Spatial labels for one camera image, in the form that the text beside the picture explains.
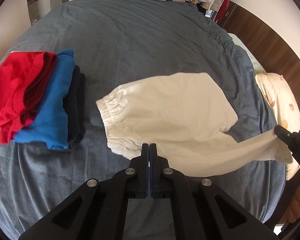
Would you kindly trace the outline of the person's right hand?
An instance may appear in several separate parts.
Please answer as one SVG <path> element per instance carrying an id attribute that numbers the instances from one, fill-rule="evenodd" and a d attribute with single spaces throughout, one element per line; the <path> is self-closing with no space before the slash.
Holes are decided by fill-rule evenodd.
<path id="1" fill-rule="evenodd" d="M 294 223 L 300 218 L 300 184 L 297 187 L 292 200 L 290 201 L 285 213 L 281 217 L 279 223 Z"/>

